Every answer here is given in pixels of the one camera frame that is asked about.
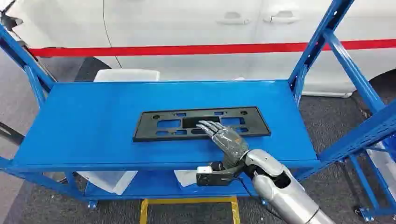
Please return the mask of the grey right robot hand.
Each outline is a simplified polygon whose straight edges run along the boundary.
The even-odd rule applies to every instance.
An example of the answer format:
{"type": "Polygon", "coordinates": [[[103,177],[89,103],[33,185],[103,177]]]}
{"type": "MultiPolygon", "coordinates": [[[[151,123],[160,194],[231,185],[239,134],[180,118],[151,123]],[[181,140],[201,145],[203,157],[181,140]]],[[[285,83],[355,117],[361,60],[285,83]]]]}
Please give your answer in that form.
{"type": "Polygon", "coordinates": [[[197,127],[202,129],[224,153],[222,166],[230,169],[239,165],[249,151],[248,143],[232,128],[219,122],[200,120],[197,127]]]}

